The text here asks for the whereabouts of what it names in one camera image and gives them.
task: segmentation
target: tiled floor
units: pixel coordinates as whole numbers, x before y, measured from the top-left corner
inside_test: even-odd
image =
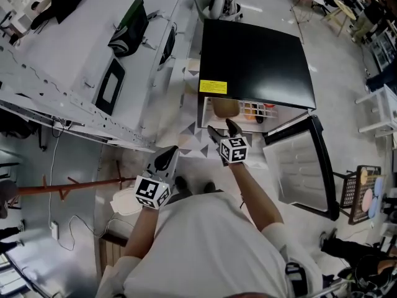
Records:
[[[296,20],[290,11],[291,5],[296,0],[237,1],[262,9],[262,12],[243,9],[243,22],[300,37]],[[305,6],[297,7],[298,17],[301,10],[306,12]],[[348,169],[354,170],[357,165],[377,165],[382,166],[387,173],[391,158],[389,155],[386,156],[385,147],[390,147],[391,142],[384,138],[375,140],[373,133],[360,134],[357,131],[375,117],[369,112],[368,105],[354,104],[355,99],[365,94],[364,62],[371,72],[377,73],[373,58],[368,51],[361,50],[353,44],[345,30],[340,37],[337,37],[337,28],[332,24],[320,22],[323,15],[318,12],[313,15],[309,23],[301,24],[301,31],[318,107],[315,114],[319,116],[324,127],[323,136],[333,170],[345,173]],[[191,57],[199,57],[201,36],[202,24],[198,23]],[[112,152],[108,151],[107,155],[111,156]],[[144,153],[125,150],[121,157],[124,170],[130,174],[139,174],[144,158]],[[100,175],[108,175],[109,171],[114,171],[109,166],[108,159],[107,163],[102,165]],[[177,173],[187,178],[193,192],[199,192],[203,184],[211,179],[217,188],[233,193],[239,198],[238,187],[229,169],[221,167],[219,162],[181,158]],[[349,238],[361,243],[367,239],[367,241],[377,239],[376,222],[375,228],[370,231],[369,221],[352,227],[347,224],[347,218],[344,216],[341,216],[337,222],[332,222],[294,206],[281,204],[277,201],[269,174],[259,169],[251,169],[251,173],[271,198],[276,200],[291,233],[308,249],[323,269],[323,273],[336,273],[344,267],[339,259],[328,257],[319,251],[318,237],[323,230],[330,231],[333,227],[337,227],[340,238]],[[342,180],[337,178],[335,180],[340,198]],[[110,206],[107,202],[104,203],[112,197],[112,193],[109,192],[103,190],[97,192],[96,224],[99,229],[103,228],[112,215]],[[133,224],[136,216],[122,217],[122,219]],[[111,229],[126,236],[130,231],[128,225],[120,222],[113,223]]]

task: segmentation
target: white t-shirt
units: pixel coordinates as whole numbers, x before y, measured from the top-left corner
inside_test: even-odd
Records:
[[[107,267],[97,298],[221,298],[243,292],[293,297],[286,256],[305,269],[309,292],[322,289],[320,269],[284,224],[261,233],[226,192],[191,196],[160,212],[143,260],[124,256]]]

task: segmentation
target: black shoe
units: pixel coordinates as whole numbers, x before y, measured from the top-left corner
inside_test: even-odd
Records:
[[[181,176],[177,176],[175,178],[175,186],[178,189],[178,191],[181,192],[182,190],[187,189],[187,182]]]
[[[204,187],[204,194],[206,193],[214,193],[216,191],[215,183],[210,181]]]

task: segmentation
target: yellow label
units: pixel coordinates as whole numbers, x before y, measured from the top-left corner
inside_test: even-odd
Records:
[[[215,94],[227,94],[228,83],[218,81],[200,81],[200,92],[215,93]]]

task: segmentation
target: wooden stool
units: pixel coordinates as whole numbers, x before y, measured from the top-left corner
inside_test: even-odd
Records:
[[[354,15],[352,9],[349,8],[348,6],[346,6],[341,0],[334,0],[334,2],[338,6],[338,8],[335,11],[328,14],[327,16],[323,17],[321,20],[326,19],[327,22],[329,20],[333,20],[339,27],[341,27],[341,29],[339,30],[339,32],[337,34],[337,36],[340,36],[343,26],[346,23],[347,18],[349,17],[350,19],[355,20],[355,15]],[[341,12],[343,12],[345,14],[345,19],[343,20],[343,23],[340,23],[340,21],[336,17]]]

